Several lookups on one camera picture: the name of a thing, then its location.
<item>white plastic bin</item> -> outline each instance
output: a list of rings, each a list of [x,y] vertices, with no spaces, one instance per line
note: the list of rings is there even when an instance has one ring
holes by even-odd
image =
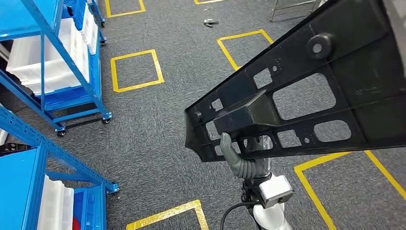
[[[73,195],[74,195],[73,188],[64,188],[62,230],[72,230]]]
[[[76,29],[72,18],[61,20],[59,39],[82,74],[85,72],[83,62],[83,39]],[[45,78],[64,76],[71,72],[66,62],[45,37],[44,42]],[[11,48],[6,70],[17,76],[21,82],[41,78],[41,40],[40,36],[15,39]]]
[[[83,27],[80,33],[82,34],[83,41],[89,47],[90,54],[92,55],[96,53],[98,31],[99,28],[94,21],[94,16],[90,13],[89,7],[86,4]]]
[[[45,175],[37,230],[59,230],[62,228],[64,185],[51,181]]]
[[[72,188],[45,175],[37,230],[72,230],[73,196]]]
[[[83,49],[87,50],[87,46],[83,44]],[[83,52],[83,61],[78,65],[79,69],[83,69],[83,77],[89,82],[89,53]],[[21,84],[33,91],[35,95],[41,95],[41,79],[23,81]],[[79,86],[80,82],[71,71],[65,75],[50,77],[45,79],[44,93],[51,93],[55,90],[66,87]]]

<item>blue metal shelf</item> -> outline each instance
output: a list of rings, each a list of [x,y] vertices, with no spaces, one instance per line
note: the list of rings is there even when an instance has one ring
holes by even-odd
[[[34,0],[34,3],[53,32],[58,34],[63,0]],[[0,22],[0,41],[41,33],[41,27],[30,15],[21,0],[1,1]]]
[[[99,19],[104,21],[99,14],[97,5],[93,4],[92,7],[96,13],[98,13]],[[97,47],[95,55],[89,54],[90,83],[87,83],[57,36],[62,12],[63,0],[8,0],[2,3],[0,8],[0,22],[7,22],[0,23],[0,40],[40,35],[42,47],[41,66],[44,69],[43,47],[44,37],[46,36],[81,83],[81,86],[78,87],[61,89],[47,95],[41,94],[41,104],[39,104],[32,99],[21,86],[12,81],[6,73],[0,70],[0,83],[49,122],[55,128],[55,131],[59,132],[59,135],[64,135],[65,133],[65,126],[61,124],[62,121],[95,113],[101,113],[103,120],[108,120],[112,117],[112,113],[106,110],[101,97],[100,47]],[[83,20],[83,18],[80,17],[76,19],[79,21]],[[103,43],[106,40],[100,29],[98,40]],[[41,83],[44,86],[44,71],[41,71]],[[94,103],[97,108],[62,117],[54,117],[51,113],[55,110],[62,110],[88,103]]]
[[[23,122],[15,114],[0,107],[0,128],[33,148],[0,157],[0,223],[1,229],[31,230],[37,226],[45,173],[52,180],[75,180],[95,186],[75,189],[74,213],[86,228],[105,229],[106,194],[117,192],[118,185],[87,167],[54,142]],[[47,157],[67,166],[75,173],[45,171]],[[78,193],[83,192],[82,202]]]

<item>mounting hole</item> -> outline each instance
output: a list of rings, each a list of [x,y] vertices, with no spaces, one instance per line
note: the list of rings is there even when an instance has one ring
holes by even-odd
[[[323,49],[323,47],[322,47],[319,43],[316,43],[316,44],[313,46],[313,52],[314,52],[315,54],[320,53],[322,49]]]

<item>small metal object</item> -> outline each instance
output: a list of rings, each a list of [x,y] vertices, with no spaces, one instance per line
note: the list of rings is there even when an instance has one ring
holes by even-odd
[[[203,20],[203,25],[213,28],[213,25],[218,25],[218,21],[213,21],[213,19],[211,18],[205,19]]]

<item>yellow tape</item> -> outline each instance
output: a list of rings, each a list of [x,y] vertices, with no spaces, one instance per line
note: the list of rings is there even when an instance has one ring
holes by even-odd
[[[131,12],[126,12],[126,13],[118,13],[118,14],[112,14],[111,9],[110,9],[110,2],[109,0],[104,0],[105,1],[105,5],[106,5],[106,14],[108,18],[112,18],[112,17],[118,17],[118,16],[124,16],[124,15],[129,15],[129,14],[134,14],[134,13],[141,13],[141,12],[145,12],[145,6],[144,6],[144,2],[143,0],[139,0],[139,4],[140,4],[140,10],[138,11],[131,11]]]
[[[372,160],[372,162],[374,163],[374,165],[382,172],[382,174],[386,177],[386,179],[388,179],[389,183],[392,184],[392,186],[396,189],[396,191],[398,191],[398,193],[403,197],[403,199],[406,200],[406,192],[405,190],[402,188],[402,186],[400,186],[400,184],[393,178],[393,176],[386,170],[386,168],[384,168],[384,166],[379,162],[379,160],[372,154],[371,151],[367,150],[364,151],[367,156],[369,157],[369,159]]]
[[[202,204],[200,203],[200,200],[194,200],[189,203],[179,205],[179,206],[171,208],[169,210],[152,215],[150,217],[140,219],[140,220],[137,220],[136,222],[127,224],[126,230],[136,230],[136,229],[145,227],[147,225],[150,225],[152,223],[158,222],[160,220],[167,219],[169,217],[173,217],[177,214],[186,212],[191,209],[194,209],[196,212],[196,216],[199,221],[200,228],[202,230],[209,230],[209,227],[206,222],[206,218],[204,217]]]
[[[194,0],[194,3],[196,3],[196,5],[200,5],[200,4],[212,3],[212,2],[218,2],[218,1],[225,1],[225,0],[210,0],[210,1],[198,1],[198,0]]]
[[[124,87],[124,88],[118,88],[117,70],[116,70],[115,61],[120,60],[120,59],[124,59],[124,58],[130,58],[130,57],[134,57],[134,56],[138,56],[138,55],[143,55],[143,54],[151,54],[152,55],[152,60],[154,61],[155,71],[157,72],[158,79],[154,80],[154,81],[149,81],[149,82],[146,82],[146,83],[138,84],[138,85],[128,86],[128,87]],[[164,77],[162,75],[161,66],[160,66],[159,61],[158,61],[157,53],[156,53],[156,51],[154,49],[145,50],[145,51],[132,53],[132,54],[126,54],[126,55],[122,55],[122,56],[118,56],[118,57],[113,57],[110,60],[110,65],[111,65],[111,69],[112,69],[112,82],[113,82],[113,91],[114,92],[125,92],[125,91],[129,91],[129,90],[140,89],[140,88],[144,88],[146,86],[156,85],[156,84],[160,84],[160,83],[165,82]]]
[[[236,35],[232,35],[232,36],[227,36],[227,37],[220,37],[217,39],[217,43],[220,46],[221,50],[223,51],[224,55],[226,56],[227,60],[230,62],[231,66],[233,67],[233,69],[235,71],[237,71],[239,68],[241,68],[240,66],[238,66],[236,64],[236,62],[233,60],[233,58],[231,57],[230,53],[227,51],[226,47],[224,46],[224,44],[222,43],[222,41],[227,40],[227,39],[234,39],[234,38],[239,38],[239,37],[245,37],[245,36],[250,36],[250,35],[256,35],[256,34],[262,34],[265,39],[267,39],[267,41],[272,44],[273,41],[272,39],[268,36],[268,34],[262,30],[259,29],[257,31],[252,31],[252,32],[248,32],[248,33],[243,33],[243,34],[236,34]]]
[[[332,154],[322,156],[322,157],[313,159],[311,161],[305,162],[303,164],[297,165],[294,168],[294,171],[296,172],[297,177],[299,177],[300,182],[302,182],[303,187],[305,188],[306,192],[309,194],[309,197],[313,201],[318,212],[320,213],[321,218],[323,218],[324,222],[327,224],[327,227],[330,230],[335,230],[336,226],[334,225],[333,221],[331,220],[331,217],[327,214],[327,212],[324,209],[323,205],[321,204],[320,200],[316,196],[316,193],[313,191],[313,188],[310,186],[309,182],[307,181],[306,177],[304,176],[303,171],[306,169],[309,169],[311,167],[314,167],[316,165],[325,163],[327,161],[331,161],[335,158],[342,157],[349,153],[351,153],[351,152],[332,153]]]
[[[310,199],[313,201],[315,207],[317,208],[318,212],[320,213],[321,217],[323,218],[324,222],[327,224],[330,230],[335,230],[336,226],[334,225],[331,217],[327,214],[326,210],[324,209],[323,205],[321,204],[320,200],[316,196],[315,192],[313,191],[312,187],[310,186],[309,182],[307,181],[306,177],[303,174],[303,171],[309,168],[312,168],[316,165],[320,165],[327,161],[331,161],[335,158],[342,157],[347,155],[351,152],[339,152],[339,153],[332,153],[326,156],[322,156],[311,161],[305,162],[303,164],[297,165],[294,168],[294,171],[297,174],[300,182],[302,182],[303,187],[305,188],[306,192],[309,194]],[[371,159],[371,161],[375,164],[375,166],[382,172],[382,174],[388,179],[388,181],[392,184],[392,186],[399,192],[399,194],[406,199],[406,192],[400,186],[400,184],[392,177],[392,175],[384,168],[384,166],[378,161],[378,159],[372,154],[371,151],[365,151],[367,156]]]

